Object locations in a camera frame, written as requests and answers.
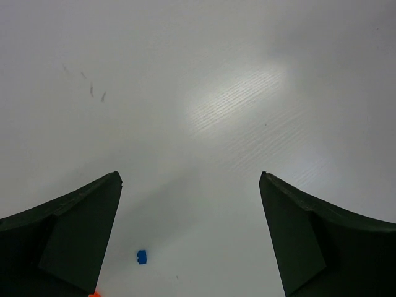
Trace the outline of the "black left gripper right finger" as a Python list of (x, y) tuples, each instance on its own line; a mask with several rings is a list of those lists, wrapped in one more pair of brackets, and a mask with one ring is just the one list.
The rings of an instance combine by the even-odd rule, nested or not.
[(273, 174), (259, 181), (286, 296), (395, 296), (395, 224), (345, 210)]

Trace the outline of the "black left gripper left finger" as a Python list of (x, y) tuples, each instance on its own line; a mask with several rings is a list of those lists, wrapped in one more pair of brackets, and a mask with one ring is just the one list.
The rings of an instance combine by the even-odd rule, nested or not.
[(1, 296), (94, 294), (119, 205), (117, 171), (1, 219)]

